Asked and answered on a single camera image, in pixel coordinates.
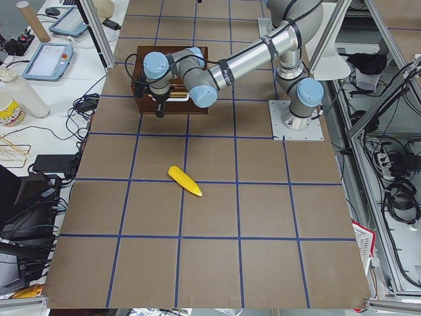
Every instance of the plastic container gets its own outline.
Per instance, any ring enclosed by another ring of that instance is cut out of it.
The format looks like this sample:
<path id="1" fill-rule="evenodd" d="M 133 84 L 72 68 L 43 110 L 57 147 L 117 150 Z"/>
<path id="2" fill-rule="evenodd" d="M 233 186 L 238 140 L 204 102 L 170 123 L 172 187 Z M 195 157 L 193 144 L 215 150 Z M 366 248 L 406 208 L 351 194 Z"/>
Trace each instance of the plastic container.
<path id="1" fill-rule="evenodd" d="M 0 123 L 13 127 L 22 123 L 26 113 L 6 89 L 0 89 Z"/>
<path id="2" fill-rule="evenodd" d="M 0 79 L 6 83 L 6 88 L 13 94 L 16 102 L 25 107 L 33 116 L 39 119 L 48 117 L 50 108 L 16 71 L 0 67 Z"/>

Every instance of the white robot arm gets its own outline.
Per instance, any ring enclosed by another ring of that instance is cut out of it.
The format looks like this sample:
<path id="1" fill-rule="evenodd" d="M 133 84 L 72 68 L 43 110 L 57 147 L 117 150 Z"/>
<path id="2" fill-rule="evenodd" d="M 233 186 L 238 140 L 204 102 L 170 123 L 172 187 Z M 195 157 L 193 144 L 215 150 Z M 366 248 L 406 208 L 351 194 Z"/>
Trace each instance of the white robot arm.
<path id="1" fill-rule="evenodd" d="M 170 80 L 180 77 L 190 98 L 198 107 L 211 106 L 218 90 L 279 58 L 276 81 L 291 98 L 283 121 L 289 128 L 303 129 L 323 96 L 322 85 L 307 78 L 301 60 L 301 48 L 315 35 L 323 19 L 321 0 L 266 0 L 273 30 L 255 43 L 218 64 L 203 70 L 205 60 L 197 47 L 164 55 L 148 54 L 143 60 L 147 84 L 158 109 L 163 110 L 170 97 Z"/>

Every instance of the plastic bottle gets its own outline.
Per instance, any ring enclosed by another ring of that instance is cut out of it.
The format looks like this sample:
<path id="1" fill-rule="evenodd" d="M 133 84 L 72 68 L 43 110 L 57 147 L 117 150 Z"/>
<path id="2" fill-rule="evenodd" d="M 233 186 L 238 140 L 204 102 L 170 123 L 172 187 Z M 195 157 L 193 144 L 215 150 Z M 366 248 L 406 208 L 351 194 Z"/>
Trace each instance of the plastic bottle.
<path id="1" fill-rule="evenodd" d="M 0 67 L 0 79 L 4 81 L 6 88 L 13 94 L 19 105 L 24 106 L 33 116 L 39 119 L 48 117 L 50 108 L 16 71 Z"/>

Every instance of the light blue joint cap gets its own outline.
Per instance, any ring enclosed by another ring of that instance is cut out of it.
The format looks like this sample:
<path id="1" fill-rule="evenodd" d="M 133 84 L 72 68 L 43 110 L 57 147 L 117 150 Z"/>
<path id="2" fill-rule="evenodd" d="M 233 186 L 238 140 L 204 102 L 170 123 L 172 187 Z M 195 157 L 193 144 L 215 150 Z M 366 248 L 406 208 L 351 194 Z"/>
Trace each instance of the light blue joint cap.
<path id="1" fill-rule="evenodd" d="M 198 47 L 189 47 L 188 50 L 191 51 L 196 56 L 198 56 L 200 58 L 203 58 L 203 54 L 202 54 L 202 51 L 200 50 L 200 48 L 198 48 Z M 200 67 L 203 68 L 205 66 L 205 62 L 202 61 L 201 59 L 197 59 L 197 60 L 199 61 Z"/>
<path id="2" fill-rule="evenodd" d="M 196 86 L 190 90 L 190 98 L 198 107 L 210 107 L 218 99 L 218 92 L 212 86 Z"/>
<path id="3" fill-rule="evenodd" d="M 143 60 L 143 69 L 146 77 L 150 79 L 159 79 L 165 75 L 169 68 L 168 59 L 158 51 L 147 54 Z"/>
<path id="4" fill-rule="evenodd" d="M 305 78 L 298 83 L 297 95 L 307 107 L 316 107 L 322 101 L 324 90 L 322 84 L 312 78 Z"/>

